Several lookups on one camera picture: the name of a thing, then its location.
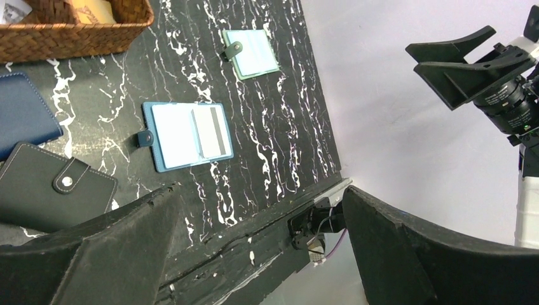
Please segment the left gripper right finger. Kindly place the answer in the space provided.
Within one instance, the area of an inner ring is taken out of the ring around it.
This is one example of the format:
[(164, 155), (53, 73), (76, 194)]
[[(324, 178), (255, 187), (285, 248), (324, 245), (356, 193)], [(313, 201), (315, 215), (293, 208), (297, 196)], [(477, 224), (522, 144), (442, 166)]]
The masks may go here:
[(482, 240), (355, 187), (342, 199), (369, 304), (537, 304), (538, 251)]

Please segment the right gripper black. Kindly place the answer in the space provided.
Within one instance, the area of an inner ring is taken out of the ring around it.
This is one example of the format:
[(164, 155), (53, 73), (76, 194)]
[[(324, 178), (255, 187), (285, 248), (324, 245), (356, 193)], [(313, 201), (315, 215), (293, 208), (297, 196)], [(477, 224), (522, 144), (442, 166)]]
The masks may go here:
[(523, 34), (498, 43), (475, 63), (465, 56), (494, 36), (489, 25), (465, 37), (413, 43), (405, 51), (414, 72), (451, 110), (474, 100), (513, 146), (538, 144), (538, 5), (529, 11)]

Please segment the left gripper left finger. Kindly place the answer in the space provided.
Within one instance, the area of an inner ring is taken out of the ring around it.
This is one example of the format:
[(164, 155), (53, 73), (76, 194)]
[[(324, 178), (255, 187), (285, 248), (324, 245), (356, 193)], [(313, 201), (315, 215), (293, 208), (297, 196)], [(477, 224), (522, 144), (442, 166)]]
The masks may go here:
[(177, 184), (1, 247), (2, 304), (153, 304), (181, 208)]

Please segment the blue card holder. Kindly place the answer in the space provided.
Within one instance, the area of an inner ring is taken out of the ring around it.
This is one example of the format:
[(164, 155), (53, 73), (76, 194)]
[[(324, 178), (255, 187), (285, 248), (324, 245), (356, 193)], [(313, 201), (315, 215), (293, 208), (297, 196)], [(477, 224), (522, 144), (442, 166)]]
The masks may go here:
[(147, 130), (153, 136), (151, 150), (157, 172), (165, 173), (181, 168), (211, 163), (213, 161), (225, 160), (209, 160), (201, 157), (192, 115), (192, 110), (198, 105), (221, 105), (224, 111), (224, 107), (220, 103), (142, 103), (142, 112)]

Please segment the white credit card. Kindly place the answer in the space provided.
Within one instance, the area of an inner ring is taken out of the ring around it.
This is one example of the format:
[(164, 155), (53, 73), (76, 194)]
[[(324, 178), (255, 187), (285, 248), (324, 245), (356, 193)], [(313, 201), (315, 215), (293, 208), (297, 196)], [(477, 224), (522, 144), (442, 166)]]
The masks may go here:
[(32, 12), (32, 7), (23, 0), (1, 0), (1, 24), (16, 24)]

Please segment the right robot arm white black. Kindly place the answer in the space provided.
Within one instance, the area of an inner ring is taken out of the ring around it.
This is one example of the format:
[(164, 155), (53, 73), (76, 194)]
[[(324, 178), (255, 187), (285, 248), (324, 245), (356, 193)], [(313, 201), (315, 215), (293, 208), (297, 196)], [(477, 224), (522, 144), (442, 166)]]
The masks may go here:
[(538, 248), (538, 5), (521, 36), (467, 62), (465, 55), (495, 32), (487, 25), (451, 41), (412, 43), (406, 52), (417, 62), (415, 73), (450, 110), (473, 103), (519, 148), (514, 240), (517, 247)]

